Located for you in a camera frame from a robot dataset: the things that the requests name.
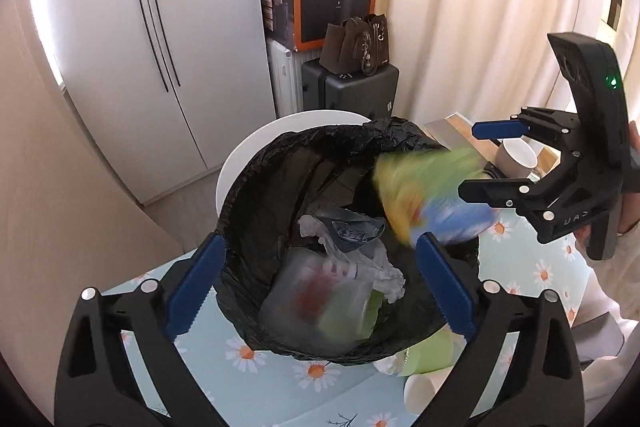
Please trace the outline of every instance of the blue gripper pad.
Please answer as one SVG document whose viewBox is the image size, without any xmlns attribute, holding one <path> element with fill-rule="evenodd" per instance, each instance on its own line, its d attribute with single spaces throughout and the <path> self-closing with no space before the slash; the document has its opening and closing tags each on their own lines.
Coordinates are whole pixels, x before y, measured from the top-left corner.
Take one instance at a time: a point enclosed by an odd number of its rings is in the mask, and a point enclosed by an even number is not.
<svg viewBox="0 0 640 427">
<path fill-rule="evenodd" d="M 477 140 L 520 138 L 527 132 L 529 132 L 529 126 L 520 120 L 478 122 L 471 128 L 471 133 Z"/>
<path fill-rule="evenodd" d="M 418 238 L 415 259 L 451 331 L 470 341 L 478 332 L 474 300 L 427 234 Z"/>
<path fill-rule="evenodd" d="M 164 332 L 172 342 L 178 335 L 187 333 L 207 298 L 211 286 L 225 266 L 226 245 L 221 235 L 216 235 L 193 261 L 190 269 L 166 302 Z"/>
</svg>

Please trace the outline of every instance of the black garbage bag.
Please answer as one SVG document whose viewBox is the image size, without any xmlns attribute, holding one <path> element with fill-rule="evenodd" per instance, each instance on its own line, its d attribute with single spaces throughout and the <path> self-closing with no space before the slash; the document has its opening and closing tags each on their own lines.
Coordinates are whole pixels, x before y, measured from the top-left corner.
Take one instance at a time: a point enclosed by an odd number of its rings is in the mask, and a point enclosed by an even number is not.
<svg viewBox="0 0 640 427">
<path fill-rule="evenodd" d="M 319 200 L 382 217 L 372 183 L 376 158 L 387 152 L 442 148 L 417 125 L 391 118 L 285 133 L 252 158 L 220 213 L 218 232 L 226 240 L 226 264 L 215 285 L 220 309 L 249 347 L 299 360 L 322 358 L 274 339 L 258 322 L 262 302 L 289 247 L 324 253 L 314 238 L 300 237 L 298 219 Z M 371 337 L 331 362 L 353 365 L 383 359 L 445 324 L 415 264 L 414 250 L 402 245 L 391 227 L 385 227 L 381 239 L 389 261 L 404 274 L 404 297 L 393 304 L 385 301 Z M 447 250 L 478 269 L 478 238 Z"/>
</svg>

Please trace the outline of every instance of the wardrobe door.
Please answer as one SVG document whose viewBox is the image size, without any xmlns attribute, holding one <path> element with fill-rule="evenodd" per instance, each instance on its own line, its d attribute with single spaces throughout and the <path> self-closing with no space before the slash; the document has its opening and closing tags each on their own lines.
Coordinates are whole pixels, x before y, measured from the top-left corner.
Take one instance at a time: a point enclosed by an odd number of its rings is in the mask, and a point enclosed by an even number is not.
<svg viewBox="0 0 640 427">
<path fill-rule="evenodd" d="M 275 119 L 260 0 L 157 1 L 178 100 L 207 167 L 219 166 Z"/>
<path fill-rule="evenodd" d="M 133 195 L 144 203 L 205 171 L 159 54 L 147 0 L 47 3 L 66 88 Z"/>
</svg>

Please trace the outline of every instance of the white mug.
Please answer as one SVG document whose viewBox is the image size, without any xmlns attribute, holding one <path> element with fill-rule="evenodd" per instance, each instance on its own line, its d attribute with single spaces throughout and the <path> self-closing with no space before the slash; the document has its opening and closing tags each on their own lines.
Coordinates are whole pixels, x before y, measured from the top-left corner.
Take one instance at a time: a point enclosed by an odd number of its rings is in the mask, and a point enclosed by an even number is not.
<svg viewBox="0 0 640 427">
<path fill-rule="evenodd" d="M 526 178 L 538 166 L 538 157 L 522 138 L 505 138 L 495 154 L 495 166 L 508 178 Z"/>
</svg>

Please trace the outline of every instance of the brown handbag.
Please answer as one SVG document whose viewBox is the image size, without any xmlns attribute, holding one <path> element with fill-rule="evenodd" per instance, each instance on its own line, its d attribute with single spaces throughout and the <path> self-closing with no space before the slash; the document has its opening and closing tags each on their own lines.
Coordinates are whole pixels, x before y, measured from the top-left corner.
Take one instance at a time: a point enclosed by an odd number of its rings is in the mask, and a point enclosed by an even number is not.
<svg viewBox="0 0 640 427">
<path fill-rule="evenodd" d="M 362 71 L 366 75 L 388 63 L 389 47 L 384 15 L 351 17 L 341 25 L 329 24 L 320 65 L 334 74 Z"/>
</svg>

